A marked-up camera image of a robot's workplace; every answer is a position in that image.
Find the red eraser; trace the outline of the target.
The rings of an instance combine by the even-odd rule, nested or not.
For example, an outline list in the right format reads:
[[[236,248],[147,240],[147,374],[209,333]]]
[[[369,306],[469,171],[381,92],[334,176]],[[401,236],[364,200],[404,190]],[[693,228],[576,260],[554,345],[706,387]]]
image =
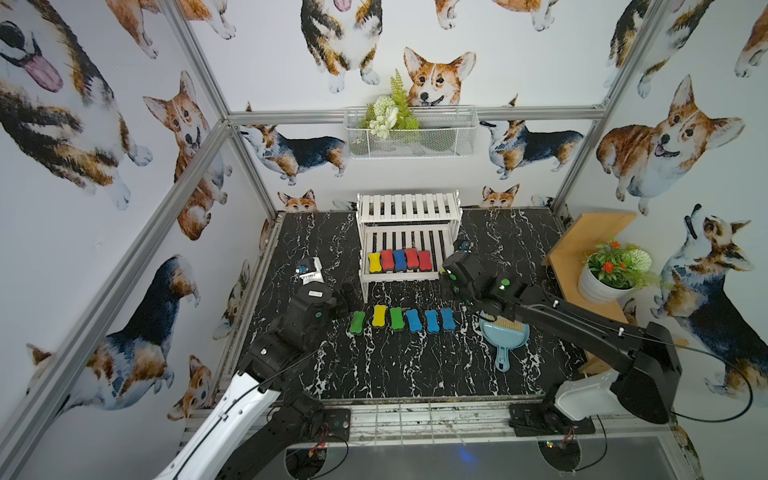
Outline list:
[[[406,258],[406,266],[408,270],[415,270],[420,267],[419,251],[415,248],[408,248],[404,250]]]
[[[430,272],[433,270],[432,255],[430,251],[421,250],[418,252],[419,270],[421,272]]]
[[[392,250],[383,250],[380,253],[380,261],[383,271],[391,272],[395,270],[395,260]]]

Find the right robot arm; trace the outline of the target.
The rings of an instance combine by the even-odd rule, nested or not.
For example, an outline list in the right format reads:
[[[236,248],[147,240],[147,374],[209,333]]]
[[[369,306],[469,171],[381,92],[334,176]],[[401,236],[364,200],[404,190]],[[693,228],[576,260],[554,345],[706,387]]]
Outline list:
[[[444,260],[442,281],[471,312],[544,330],[608,365],[602,374],[564,381],[550,390],[542,403],[543,416],[577,422],[628,412],[652,424],[670,421],[682,366],[665,327],[638,327],[597,315],[516,274],[488,270],[478,256],[465,251]]]

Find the light blue eraser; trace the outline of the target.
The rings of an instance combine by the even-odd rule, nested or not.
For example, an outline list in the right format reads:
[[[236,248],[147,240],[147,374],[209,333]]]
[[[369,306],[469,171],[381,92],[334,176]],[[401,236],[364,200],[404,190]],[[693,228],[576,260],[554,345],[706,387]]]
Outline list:
[[[405,312],[405,314],[408,321],[409,330],[412,333],[420,332],[423,330],[419,312],[416,309],[409,309]]]
[[[444,331],[454,331],[456,329],[456,323],[454,319],[453,310],[451,308],[442,308],[440,310],[442,329]]]
[[[440,331],[440,325],[438,321],[438,314],[436,310],[426,310],[424,312],[426,317],[426,330],[428,333],[438,333]]]

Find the yellow eraser shelf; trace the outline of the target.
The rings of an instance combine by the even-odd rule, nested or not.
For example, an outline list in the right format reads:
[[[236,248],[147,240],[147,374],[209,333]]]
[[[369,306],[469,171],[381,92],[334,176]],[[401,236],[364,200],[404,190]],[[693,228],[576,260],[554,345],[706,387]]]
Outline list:
[[[372,326],[374,328],[383,328],[387,325],[387,310],[386,305],[375,305],[373,310]]]

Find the yellow eraser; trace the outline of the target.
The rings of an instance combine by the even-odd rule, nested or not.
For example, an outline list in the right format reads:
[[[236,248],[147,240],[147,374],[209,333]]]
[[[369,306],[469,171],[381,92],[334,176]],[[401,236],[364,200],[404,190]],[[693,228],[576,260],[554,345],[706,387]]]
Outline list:
[[[370,253],[368,255],[368,271],[371,274],[381,273],[383,271],[380,252]]]

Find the blue eraser shelf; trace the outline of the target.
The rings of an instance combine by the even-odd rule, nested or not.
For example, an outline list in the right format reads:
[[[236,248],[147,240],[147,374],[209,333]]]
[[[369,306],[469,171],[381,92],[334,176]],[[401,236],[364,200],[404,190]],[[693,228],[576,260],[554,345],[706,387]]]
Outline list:
[[[408,270],[407,257],[404,250],[402,249],[394,250],[393,259],[394,259],[394,269],[397,272],[403,272]]]

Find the dark green eraser shelf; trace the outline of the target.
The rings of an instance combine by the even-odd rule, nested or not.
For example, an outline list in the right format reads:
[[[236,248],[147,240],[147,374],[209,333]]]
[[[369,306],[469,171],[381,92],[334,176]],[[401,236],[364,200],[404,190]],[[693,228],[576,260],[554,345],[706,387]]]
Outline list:
[[[364,311],[355,311],[348,332],[352,335],[360,335],[363,332],[365,318],[366,313]]]

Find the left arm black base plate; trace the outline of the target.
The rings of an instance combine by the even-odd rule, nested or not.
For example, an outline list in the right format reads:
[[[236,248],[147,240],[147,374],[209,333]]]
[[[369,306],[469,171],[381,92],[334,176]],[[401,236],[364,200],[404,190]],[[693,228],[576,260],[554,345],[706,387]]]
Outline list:
[[[352,426],[349,408],[324,408],[299,423],[296,443],[317,443],[320,440],[348,441]]]

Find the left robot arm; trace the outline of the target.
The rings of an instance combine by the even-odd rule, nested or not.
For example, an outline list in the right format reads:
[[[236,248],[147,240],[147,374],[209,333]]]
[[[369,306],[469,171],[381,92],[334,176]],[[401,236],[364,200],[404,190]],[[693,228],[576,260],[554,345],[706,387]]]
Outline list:
[[[302,285],[250,345],[220,401],[159,478],[253,479],[294,444],[348,440],[349,410],[326,408],[304,391],[300,375],[353,304],[348,284]]]

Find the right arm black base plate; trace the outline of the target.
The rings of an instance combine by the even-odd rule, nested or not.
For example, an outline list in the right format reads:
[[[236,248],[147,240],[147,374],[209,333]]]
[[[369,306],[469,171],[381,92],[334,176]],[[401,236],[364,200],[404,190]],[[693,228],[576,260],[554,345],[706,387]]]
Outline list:
[[[511,403],[508,424],[518,437],[589,435],[596,432],[591,419],[571,420],[545,403]]]

